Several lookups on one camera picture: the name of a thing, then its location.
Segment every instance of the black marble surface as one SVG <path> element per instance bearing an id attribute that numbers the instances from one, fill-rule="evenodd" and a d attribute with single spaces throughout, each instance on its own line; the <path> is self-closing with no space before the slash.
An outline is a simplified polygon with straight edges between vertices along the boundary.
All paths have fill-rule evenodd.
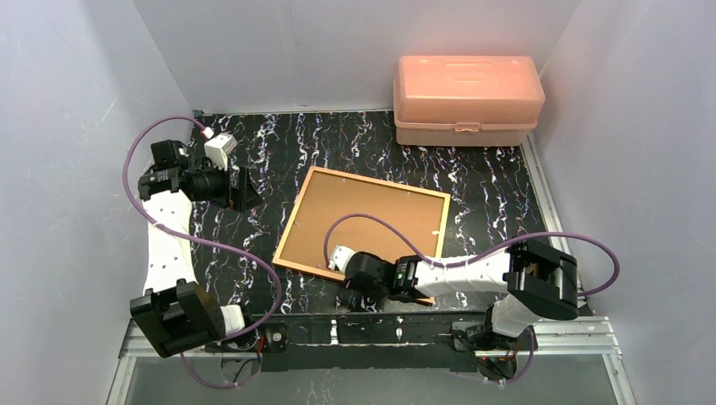
<path id="1" fill-rule="evenodd" d="M 475 254 L 508 237 L 545 230 L 519 148 L 405 147 L 395 143 L 391 111 L 203 116 L 215 132 L 239 145 L 233 165 L 247 165 L 264 205 L 247 213 L 194 204 L 192 233 L 274 256 L 285 223 L 311 165 L 447 192 L 452 195 L 443 256 Z M 191 147 L 198 143 L 195 132 Z M 275 294 L 255 263 L 206 246 L 193 246 L 198 282 L 222 305 L 243 302 L 267 311 Z M 457 293 L 423 305 L 376 302 L 341 285 L 277 268 L 283 313 L 348 311 L 484 311 L 496 296 Z"/>

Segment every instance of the white wall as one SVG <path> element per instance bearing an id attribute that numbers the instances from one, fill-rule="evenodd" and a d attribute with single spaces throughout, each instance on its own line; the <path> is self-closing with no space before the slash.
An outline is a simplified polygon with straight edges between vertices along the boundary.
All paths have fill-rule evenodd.
<path id="1" fill-rule="evenodd" d="M 146 274 L 124 154 L 191 111 L 131 0 L 2 0 L 0 16 L 0 403 L 104 403 Z M 137 161 L 135 179 L 149 148 Z"/>
<path id="2" fill-rule="evenodd" d="M 542 74 L 535 132 L 565 228 L 616 249 L 590 303 L 639 403 L 714 403 L 716 3 L 584 0 Z M 583 280 L 610 271 L 572 244 Z"/>
<path id="3" fill-rule="evenodd" d="M 409 54 L 528 55 L 579 0 L 134 0 L 193 109 L 386 108 Z"/>

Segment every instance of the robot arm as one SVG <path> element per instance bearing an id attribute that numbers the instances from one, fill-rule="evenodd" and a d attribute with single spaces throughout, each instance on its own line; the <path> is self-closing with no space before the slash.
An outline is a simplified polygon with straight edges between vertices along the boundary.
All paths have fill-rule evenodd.
<path id="1" fill-rule="evenodd" d="M 574 257 L 527 240 L 472 263 L 468 257 L 439 259 L 463 266 L 439 267 L 417 256 L 395 263 L 370 253 L 336 246 L 330 268 L 345 274 L 344 285 L 363 294 L 412 302 L 450 292 L 509 293 L 488 311 L 479 331 L 463 336 L 480 349 L 503 348 L 541 318 L 571 320 L 578 315 L 577 261 Z"/>
<path id="2" fill-rule="evenodd" d="M 139 180 L 144 209 L 159 224 L 188 234 L 192 201 L 210 201 L 239 212 L 257 206 L 261 198 L 247 171 L 239 168 L 236 173 L 228 165 L 228 153 L 235 146 L 233 137 L 220 134 L 204 145 L 207 157 L 191 161 L 180 142 L 152 144 L 155 164 Z M 238 177 L 237 188 L 231 185 L 232 176 Z M 131 301 L 130 312 L 161 357 L 220 340 L 247 324 L 239 305 L 220 306 L 199 288 L 190 242 L 152 224 L 144 295 Z"/>

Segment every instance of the orange plastic box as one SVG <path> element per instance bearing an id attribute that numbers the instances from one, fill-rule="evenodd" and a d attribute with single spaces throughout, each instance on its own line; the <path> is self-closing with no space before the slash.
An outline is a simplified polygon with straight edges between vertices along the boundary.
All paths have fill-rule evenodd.
<path id="1" fill-rule="evenodd" d="M 531 57 L 401 57 L 393 83 L 403 145 L 518 146 L 544 103 Z"/>

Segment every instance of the wooden board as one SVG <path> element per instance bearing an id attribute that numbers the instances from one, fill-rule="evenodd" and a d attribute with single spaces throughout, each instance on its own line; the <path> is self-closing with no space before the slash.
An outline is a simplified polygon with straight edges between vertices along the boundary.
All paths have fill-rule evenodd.
<path id="1" fill-rule="evenodd" d="M 343 273 L 326 268 L 323 240 L 328 228 L 349 213 L 369 213 L 402 232 L 424 254 L 440 257 L 450 195 L 390 181 L 313 166 L 291 212 L 274 264 L 343 282 Z M 389 262 L 413 251 L 389 229 L 365 218 L 340 224 L 328 242 L 369 251 Z M 424 300 L 431 304 L 432 299 Z"/>

